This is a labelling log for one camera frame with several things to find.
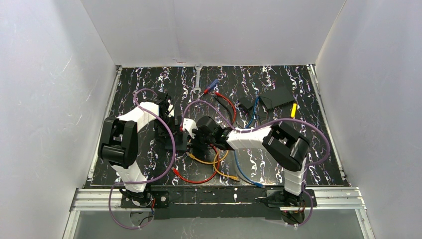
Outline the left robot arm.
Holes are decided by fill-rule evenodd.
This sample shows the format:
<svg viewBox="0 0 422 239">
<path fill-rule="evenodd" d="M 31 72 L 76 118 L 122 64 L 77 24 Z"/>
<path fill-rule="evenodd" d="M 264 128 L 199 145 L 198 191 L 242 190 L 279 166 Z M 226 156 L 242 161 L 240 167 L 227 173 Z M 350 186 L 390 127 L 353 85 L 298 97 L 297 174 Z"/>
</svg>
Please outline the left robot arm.
<svg viewBox="0 0 422 239">
<path fill-rule="evenodd" d="M 181 134 L 176 126 L 181 118 L 175 118 L 173 101 L 167 93 L 156 93 L 155 97 L 144 102 L 136 102 L 136 108 L 118 116 L 104 120 L 99 145 L 98 158 L 106 161 L 121 178 L 121 185 L 131 193 L 144 192 L 148 183 L 155 182 L 170 171 L 167 168 L 160 176 L 146 179 L 136 162 L 138 156 L 138 134 L 148 124 L 158 121 L 164 130 L 163 139 L 170 140 L 172 158 L 177 152 L 176 138 Z"/>
</svg>

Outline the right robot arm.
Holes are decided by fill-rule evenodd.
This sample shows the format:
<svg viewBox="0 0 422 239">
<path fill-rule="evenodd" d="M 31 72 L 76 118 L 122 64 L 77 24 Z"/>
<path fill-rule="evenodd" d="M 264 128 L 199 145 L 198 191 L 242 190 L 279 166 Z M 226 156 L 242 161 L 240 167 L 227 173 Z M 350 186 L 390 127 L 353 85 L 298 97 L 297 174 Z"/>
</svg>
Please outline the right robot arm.
<svg viewBox="0 0 422 239">
<path fill-rule="evenodd" d="M 259 129 L 221 127 L 211 117 L 198 121 L 184 119 L 182 130 L 187 131 L 193 147 L 204 150 L 214 146 L 221 150 L 261 149 L 285 170 L 284 190 L 295 196 L 302 193 L 305 160 L 310 140 L 285 121 L 274 121 Z"/>
</svg>

